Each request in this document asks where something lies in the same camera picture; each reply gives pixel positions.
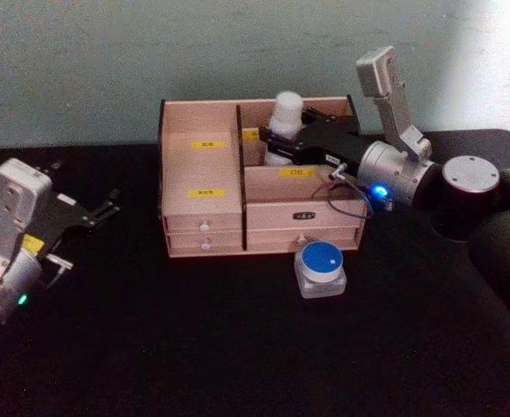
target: drawer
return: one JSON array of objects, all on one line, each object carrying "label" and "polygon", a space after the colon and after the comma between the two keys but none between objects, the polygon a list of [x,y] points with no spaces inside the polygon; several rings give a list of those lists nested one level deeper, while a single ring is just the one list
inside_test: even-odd
[{"label": "drawer", "polygon": [[241,213],[210,215],[167,215],[166,233],[241,230]]},{"label": "drawer", "polygon": [[[334,201],[338,209],[362,215],[362,200]],[[247,204],[247,229],[359,227],[361,219],[338,213],[324,201],[253,202]]]},{"label": "drawer", "polygon": [[273,230],[250,230],[247,232],[247,250],[295,252],[298,240],[304,236],[308,241],[327,241],[344,248],[354,242],[357,228],[288,228]]},{"label": "drawer", "polygon": [[178,233],[169,235],[171,248],[199,248],[210,252],[215,248],[242,248],[242,232]]},{"label": "drawer", "polygon": [[247,252],[243,251],[240,247],[214,247],[210,251],[202,250],[201,248],[170,248],[170,258],[189,258],[192,256],[223,256],[223,255],[245,255]]}]

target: blue led light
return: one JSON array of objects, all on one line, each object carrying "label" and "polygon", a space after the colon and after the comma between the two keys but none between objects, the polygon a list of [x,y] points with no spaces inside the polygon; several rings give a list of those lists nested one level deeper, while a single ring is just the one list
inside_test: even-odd
[{"label": "blue led light", "polygon": [[387,188],[381,185],[373,186],[372,192],[376,197],[384,198],[387,196]]}]

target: robotic arm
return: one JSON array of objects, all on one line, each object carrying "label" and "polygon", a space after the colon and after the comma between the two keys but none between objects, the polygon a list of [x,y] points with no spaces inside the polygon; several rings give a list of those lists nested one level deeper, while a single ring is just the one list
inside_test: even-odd
[{"label": "robotic arm", "polygon": [[44,172],[17,159],[0,166],[0,324],[4,324],[50,261],[61,274],[73,267],[51,253],[67,228],[93,228],[119,210],[112,199],[89,212],[75,200],[52,191]]},{"label": "robotic arm", "polygon": [[510,170],[499,172],[478,156],[456,156],[443,166],[431,161],[431,143],[411,123],[396,63],[391,46],[357,61],[363,94],[373,97],[387,142],[365,141],[353,116],[313,109],[304,111],[306,126],[296,141],[268,129],[260,138],[295,164],[327,164],[335,168],[333,179],[356,178],[371,197],[390,202],[388,208],[398,202],[432,210],[433,228],[469,241],[472,262],[510,308]]}]

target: cable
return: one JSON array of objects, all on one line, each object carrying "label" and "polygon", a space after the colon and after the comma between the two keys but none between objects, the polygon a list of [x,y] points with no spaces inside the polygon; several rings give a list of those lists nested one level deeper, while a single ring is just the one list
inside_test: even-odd
[{"label": "cable", "polygon": [[[337,211],[338,213],[342,213],[343,215],[348,215],[350,217],[355,217],[357,219],[370,219],[373,217],[374,215],[374,210],[373,210],[373,206],[372,204],[370,203],[370,201],[368,200],[367,198],[367,195],[361,191],[360,189],[357,188],[356,185],[354,185],[351,181],[349,180],[343,180],[345,183],[333,183],[333,182],[327,182],[323,185],[321,185],[318,189],[316,189],[316,191],[310,196],[311,198],[315,198],[315,195],[318,194],[318,192],[321,190],[321,189],[324,189],[326,187],[329,187],[328,189],[328,192],[327,192],[327,195],[326,195],[326,203],[328,204],[328,206],[330,206],[330,208],[332,210],[335,210]],[[368,210],[368,213],[367,215],[356,215],[355,213],[349,213],[348,211],[344,211],[342,210],[341,208],[337,208],[333,203],[332,203],[332,195],[331,195],[331,192],[334,191],[335,189],[339,189],[339,188],[345,188],[345,189],[353,189],[354,191],[356,191],[356,193],[365,201],[365,203],[367,204],[367,210]]]}]

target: blue jar lid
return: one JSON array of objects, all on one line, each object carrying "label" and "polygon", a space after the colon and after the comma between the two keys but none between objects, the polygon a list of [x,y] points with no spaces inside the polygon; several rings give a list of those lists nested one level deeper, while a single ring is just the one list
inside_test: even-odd
[{"label": "blue jar lid", "polygon": [[301,258],[307,268],[318,274],[329,274],[341,268],[343,255],[332,243],[312,242],[302,251]]}]

